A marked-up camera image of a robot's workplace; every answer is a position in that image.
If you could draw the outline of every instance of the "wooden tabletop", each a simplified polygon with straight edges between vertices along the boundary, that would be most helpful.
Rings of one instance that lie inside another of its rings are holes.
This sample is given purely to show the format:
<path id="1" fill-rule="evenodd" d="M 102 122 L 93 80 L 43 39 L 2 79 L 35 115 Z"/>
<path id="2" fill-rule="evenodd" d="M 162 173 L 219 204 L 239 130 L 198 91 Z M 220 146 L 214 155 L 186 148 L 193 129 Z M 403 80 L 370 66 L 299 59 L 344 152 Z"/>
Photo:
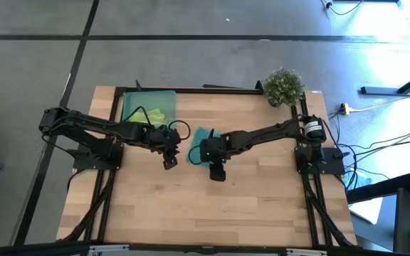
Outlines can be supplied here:
<path id="1" fill-rule="evenodd" d="M 108 119 L 115 87 L 95 89 L 89 114 Z M 306 92 L 307 108 L 327 120 L 321 92 Z M 118 107 L 120 116 L 122 100 Z M 292 118 L 290 108 L 271 107 L 261 95 L 177 93 L 177 119 L 219 132 L 251 131 Z M 187 134 L 181 124 L 177 129 Z M 186 162 L 192 136 L 179 145 L 178 166 L 168 171 L 162 155 L 125 145 L 105 231 L 105 242 L 175 245 L 311 246 L 305 195 L 295 167 L 294 139 L 281 139 L 233 156 L 225 182 Z M 323 145 L 333 147 L 329 139 Z M 70 185 L 58 238 L 64 238 L 90 207 L 96 170 L 84 171 Z M 321 175 L 327 212 L 356 242 L 346 195 L 334 177 Z M 97 235 L 100 213 L 95 218 Z M 320 241 L 323 231 L 316 213 Z"/>

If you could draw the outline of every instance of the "potted plant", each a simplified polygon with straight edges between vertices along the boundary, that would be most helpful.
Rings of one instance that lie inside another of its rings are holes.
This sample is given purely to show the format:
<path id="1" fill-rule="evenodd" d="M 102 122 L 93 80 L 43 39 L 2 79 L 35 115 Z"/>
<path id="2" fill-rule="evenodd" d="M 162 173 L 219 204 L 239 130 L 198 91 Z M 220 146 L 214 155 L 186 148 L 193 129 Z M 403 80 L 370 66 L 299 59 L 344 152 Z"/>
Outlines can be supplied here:
<path id="1" fill-rule="evenodd" d="M 272 107 L 296 105 L 303 96 L 302 78 L 287 68 L 273 71 L 263 81 L 263 94 Z"/>

